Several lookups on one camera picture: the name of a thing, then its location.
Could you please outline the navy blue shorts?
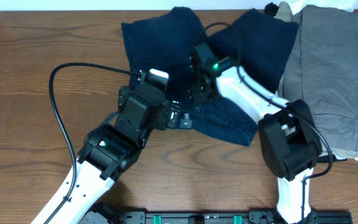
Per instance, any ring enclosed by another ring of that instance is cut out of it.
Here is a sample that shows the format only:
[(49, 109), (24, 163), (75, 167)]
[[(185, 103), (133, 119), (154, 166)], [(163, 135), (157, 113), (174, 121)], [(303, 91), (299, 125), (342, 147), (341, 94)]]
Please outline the navy blue shorts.
[(212, 138), (249, 146), (258, 130), (253, 120), (227, 99), (193, 104), (189, 85), (196, 81), (190, 62), (195, 45), (207, 42), (218, 58), (241, 57), (246, 72), (272, 93), (280, 79), (298, 32), (298, 24), (284, 22), (252, 9), (211, 36), (203, 33), (196, 14), (187, 7), (174, 7), (168, 14), (123, 23), (122, 34), (133, 72), (155, 68), (169, 74), (166, 97), (181, 103), (176, 127), (185, 113), (192, 128)]

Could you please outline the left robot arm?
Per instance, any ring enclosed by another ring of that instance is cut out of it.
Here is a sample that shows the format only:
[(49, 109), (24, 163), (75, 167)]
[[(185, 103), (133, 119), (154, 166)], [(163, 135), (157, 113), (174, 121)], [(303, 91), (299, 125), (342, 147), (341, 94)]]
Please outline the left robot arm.
[(118, 111), (85, 137), (64, 183), (33, 222), (79, 223), (138, 160), (154, 129), (175, 128), (180, 107), (153, 84), (121, 87)]

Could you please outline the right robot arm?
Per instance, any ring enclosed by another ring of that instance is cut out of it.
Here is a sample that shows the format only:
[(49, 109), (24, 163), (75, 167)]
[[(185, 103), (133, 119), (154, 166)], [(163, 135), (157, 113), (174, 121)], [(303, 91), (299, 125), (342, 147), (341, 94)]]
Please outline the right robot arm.
[(259, 127), (267, 167), (277, 176), (277, 212), (287, 223), (304, 223), (311, 212), (309, 180), (322, 147), (309, 108), (268, 91), (230, 57), (217, 58), (206, 42), (190, 60), (196, 82), (189, 95), (197, 105), (219, 96), (237, 105)]

